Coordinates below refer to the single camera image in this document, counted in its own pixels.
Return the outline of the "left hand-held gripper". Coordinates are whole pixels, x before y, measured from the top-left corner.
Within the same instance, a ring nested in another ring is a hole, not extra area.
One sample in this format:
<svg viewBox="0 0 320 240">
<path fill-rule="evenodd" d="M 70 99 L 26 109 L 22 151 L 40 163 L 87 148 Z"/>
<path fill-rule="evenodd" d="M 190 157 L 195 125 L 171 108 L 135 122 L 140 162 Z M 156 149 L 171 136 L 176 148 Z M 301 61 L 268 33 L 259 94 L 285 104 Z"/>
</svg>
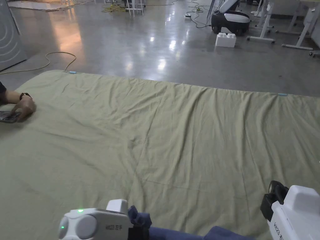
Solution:
<svg viewBox="0 0 320 240">
<path fill-rule="evenodd" d="M 66 213 L 59 240 L 149 240 L 149 229 L 131 222 L 128 201 L 110 200 L 106 209 L 84 208 Z"/>
</svg>

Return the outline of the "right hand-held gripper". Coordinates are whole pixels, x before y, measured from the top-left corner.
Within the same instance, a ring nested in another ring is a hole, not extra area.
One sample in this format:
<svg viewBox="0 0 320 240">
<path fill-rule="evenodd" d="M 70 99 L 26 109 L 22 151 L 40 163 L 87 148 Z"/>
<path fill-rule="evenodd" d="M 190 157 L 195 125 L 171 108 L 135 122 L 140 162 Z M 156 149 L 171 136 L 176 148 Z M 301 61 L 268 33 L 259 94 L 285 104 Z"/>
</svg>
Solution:
<svg viewBox="0 0 320 240">
<path fill-rule="evenodd" d="M 260 211 L 273 240 L 320 239 L 320 196 L 313 188 L 272 180 Z"/>
</svg>

